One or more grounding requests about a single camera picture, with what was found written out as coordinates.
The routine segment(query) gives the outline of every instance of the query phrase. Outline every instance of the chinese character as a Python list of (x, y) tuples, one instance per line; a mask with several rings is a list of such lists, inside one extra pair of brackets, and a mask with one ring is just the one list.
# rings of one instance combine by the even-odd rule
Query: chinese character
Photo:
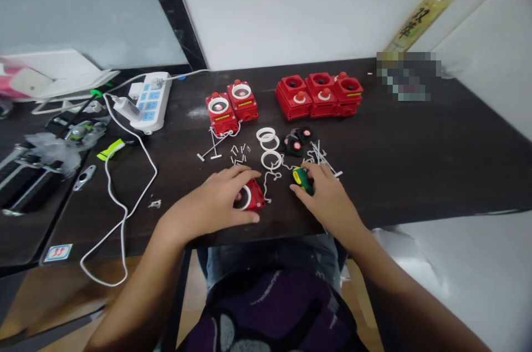
[(401, 39), (403, 36), (410, 35), (410, 31), (416, 26), (416, 22), (410, 21), (408, 25), (406, 25), (402, 31), (399, 33), (399, 38)]
[(430, 10), (421, 7), (420, 10), (412, 17), (414, 21), (417, 21), (418, 24), (421, 23), (421, 19), (429, 13)]

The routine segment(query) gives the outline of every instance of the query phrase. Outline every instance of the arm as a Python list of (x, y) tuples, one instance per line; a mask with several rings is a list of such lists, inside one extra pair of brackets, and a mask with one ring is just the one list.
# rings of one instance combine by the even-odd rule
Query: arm
[(224, 169), (161, 217), (139, 266), (86, 351), (153, 350), (172, 307), (185, 245), (206, 233), (257, 223), (257, 213), (236, 211), (233, 201), (249, 180), (259, 176), (247, 166)]
[(419, 350), (489, 351), (450, 310), (390, 258), (364, 226), (342, 184), (326, 166), (305, 163), (314, 196), (290, 188), (316, 219), (347, 249), (364, 277), (377, 289), (380, 306)]

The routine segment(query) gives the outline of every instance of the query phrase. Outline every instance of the floor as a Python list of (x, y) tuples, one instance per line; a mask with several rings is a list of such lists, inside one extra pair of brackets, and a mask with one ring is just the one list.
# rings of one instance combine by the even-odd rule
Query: floor
[[(140, 257), (127, 259), (130, 273), (139, 261)], [(122, 276), (120, 261), (99, 264), (92, 270), (106, 281), (112, 282)], [(342, 284), (342, 297), (356, 319), (360, 339), (370, 352), (383, 351), (360, 270), (349, 260), (344, 274), (346, 280)], [(0, 352), (82, 351), (122, 288), (107, 288), (92, 282), (77, 265), (32, 269), (24, 278), (0, 327)], [(205, 298), (205, 278), (194, 251), (176, 346), (198, 322)], [(47, 330), (65, 323), (68, 323), (67, 333), (55, 335), (56, 339), (53, 339), (53, 331)]]

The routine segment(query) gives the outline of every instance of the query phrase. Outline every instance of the tiled floor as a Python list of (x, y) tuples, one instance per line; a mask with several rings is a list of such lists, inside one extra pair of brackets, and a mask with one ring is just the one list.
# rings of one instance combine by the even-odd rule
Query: tiled floor
[[(130, 273), (134, 271), (139, 260), (139, 257), (128, 258)], [(347, 267), (351, 279), (343, 283), (342, 297), (356, 319), (362, 342), (370, 352), (383, 351), (362, 275), (353, 261), (348, 261)], [(102, 276), (107, 281), (122, 276), (120, 261), (101, 264), (94, 270), (98, 277)], [(121, 287), (107, 288), (92, 282), (77, 265), (33, 269), (26, 276), (2, 323), (0, 340), (23, 330), (28, 336), (41, 333), (104, 305), (108, 309), (121, 290)], [(205, 278), (194, 251), (188, 270), (177, 345), (198, 322), (206, 296)], [(101, 316), (48, 345), (42, 351), (82, 351), (100, 320)]]

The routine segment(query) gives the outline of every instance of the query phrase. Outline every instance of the white sticker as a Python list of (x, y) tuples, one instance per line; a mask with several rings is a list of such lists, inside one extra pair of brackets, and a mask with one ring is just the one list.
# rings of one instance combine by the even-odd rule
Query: white sticker
[(44, 262), (50, 261), (62, 261), (63, 259), (68, 258), (68, 254), (72, 248), (72, 244), (65, 244), (62, 246), (50, 247)]

